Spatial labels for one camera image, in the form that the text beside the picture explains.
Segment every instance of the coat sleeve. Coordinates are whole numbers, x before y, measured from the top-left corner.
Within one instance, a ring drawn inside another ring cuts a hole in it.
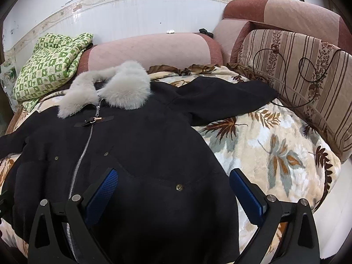
[[[21,153],[27,138],[38,126],[40,113],[35,111],[13,133],[0,137],[0,159],[11,153]]]
[[[253,112],[278,96],[262,81],[234,84],[216,77],[198,77],[176,92],[169,107],[184,114],[191,126]]]

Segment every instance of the green pillow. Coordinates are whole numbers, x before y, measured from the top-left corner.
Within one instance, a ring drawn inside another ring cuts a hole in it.
[[[51,92],[75,74],[84,49],[90,44],[92,34],[78,38],[46,34],[39,38],[30,59],[21,69],[13,92],[18,102],[31,111],[39,97]]]

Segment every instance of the metal screw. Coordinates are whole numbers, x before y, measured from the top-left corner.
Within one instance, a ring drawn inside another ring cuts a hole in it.
[[[48,200],[45,198],[45,199],[43,199],[43,200],[40,202],[40,205],[41,205],[41,206],[46,206],[47,203],[48,203]]]
[[[275,195],[268,195],[266,198],[268,199],[268,201],[276,202],[276,197],[275,197]]]
[[[178,185],[176,186],[176,190],[177,190],[177,191],[183,190],[183,185],[182,185],[182,184],[178,184]]]
[[[81,196],[80,195],[74,195],[72,197],[72,201],[79,201],[81,199]]]
[[[306,200],[305,198],[301,198],[301,204],[303,204],[303,205],[308,205],[309,202],[308,202],[308,200]]]

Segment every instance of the gray fur collar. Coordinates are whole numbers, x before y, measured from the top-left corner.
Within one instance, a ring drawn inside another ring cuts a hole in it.
[[[94,83],[108,80],[96,91]],[[98,104],[105,98],[111,105],[123,109],[141,107],[150,95],[150,78],[136,61],[126,61],[114,68],[87,71],[78,75],[59,103],[60,118],[77,113],[87,103]]]

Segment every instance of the zipper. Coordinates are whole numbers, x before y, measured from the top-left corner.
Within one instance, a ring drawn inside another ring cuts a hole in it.
[[[99,117],[99,111],[100,111],[100,105],[101,105],[101,102],[103,101],[100,100],[99,104],[96,106],[95,104],[93,103],[88,103],[88,104],[92,104],[96,107],[96,112],[95,112],[95,118],[98,118]],[[82,162],[82,159],[84,157],[84,155],[86,154],[87,152],[87,149],[88,149],[88,146],[89,146],[89,142],[90,142],[90,139],[92,138],[92,134],[93,134],[93,126],[94,126],[94,123],[92,123],[92,126],[90,128],[90,133],[89,133],[89,137],[88,137],[88,140],[87,140],[87,143],[84,147],[84,150],[80,156],[80,158],[78,159],[78,162],[77,162],[77,165],[75,167],[75,170],[73,171],[73,175],[72,175],[72,180],[71,180],[71,186],[70,186],[70,191],[69,191],[69,195],[68,195],[68,199],[70,199],[72,197],[72,193],[73,193],[73,188],[75,187],[75,182],[76,182],[76,177],[77,177],[77,174],[78,174],[78,170],[80,168],[80,165],[81,165],[81,162]],[[72,254],[75,258],[75,260],[77,261],[77,258],[76,258],[76,252],[75,252],[75,246],[73,245],[73,239],[72,239],[72,235],[71,235],[71,229],[70,229],[70,225],[67,224],[66,225],[66,233],[67,233],[67,240],[68,240],[68,244],[71,248],[71,251],[72,251]]]

